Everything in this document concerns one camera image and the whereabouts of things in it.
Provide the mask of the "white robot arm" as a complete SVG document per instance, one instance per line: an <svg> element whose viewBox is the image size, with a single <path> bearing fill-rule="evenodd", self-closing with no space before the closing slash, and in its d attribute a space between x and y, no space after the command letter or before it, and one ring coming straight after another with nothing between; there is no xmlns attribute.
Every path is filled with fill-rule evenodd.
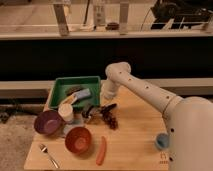
<svg viewBox="0 0 213 171"><path fill-rule="evenodd" d="M213 171L213 103L202 97L183 98L131 74L127 62L109 64L102 86L113 99L120 86L162 114L169 136L168 171Z"/></svg>

